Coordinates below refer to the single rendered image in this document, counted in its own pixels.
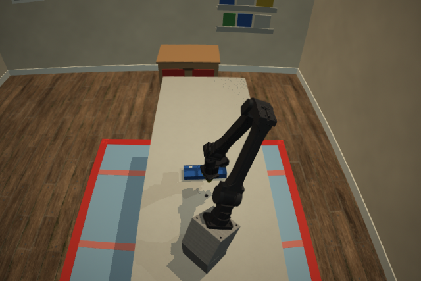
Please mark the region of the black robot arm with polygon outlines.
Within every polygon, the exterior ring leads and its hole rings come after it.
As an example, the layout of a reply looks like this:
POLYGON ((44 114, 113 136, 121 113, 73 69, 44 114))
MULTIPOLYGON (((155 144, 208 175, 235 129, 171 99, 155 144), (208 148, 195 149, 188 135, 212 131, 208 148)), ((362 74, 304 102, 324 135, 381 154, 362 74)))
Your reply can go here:
POLYGON ((229 165, 229 159, 225 156, 226 153, 251 127, 230 175, 225 182, 220 181, 214 188, 212 200, 216 207, 211 213, 203 213, 208 229, 231 230, 234 227, 230 220, 230 215, 233 207, 238 207, 241 204, 243 192, 245 191, 243 186, 244 179, 255 160, 264 138, 271 128, 275 127, 276 123, 273 106, 270 103, 252 97, 242 104, 241 116, 228 131, 219 140, 212 143, 208 142, 203 146, 205 167, 213 168, 212 175, 214 175, 218 173, 219 167, 226 168, 229 165))

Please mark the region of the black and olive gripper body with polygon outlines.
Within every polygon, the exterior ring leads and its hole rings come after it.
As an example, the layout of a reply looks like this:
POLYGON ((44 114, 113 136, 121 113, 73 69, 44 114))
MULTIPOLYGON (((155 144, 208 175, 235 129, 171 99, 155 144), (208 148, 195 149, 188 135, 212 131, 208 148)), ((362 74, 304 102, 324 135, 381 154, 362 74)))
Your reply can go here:
POLYGON ((213 168, 206 168, 206 167, 204 167, 204 165, 201 165, 200 169, 201 169, 201 172, 202 172, 202 174, 203 174, 203 176, 205 177, 206 180, 211 181, 213 178, 219 177, 219 173, 216 173, 216 174, 212 175, 213 168))

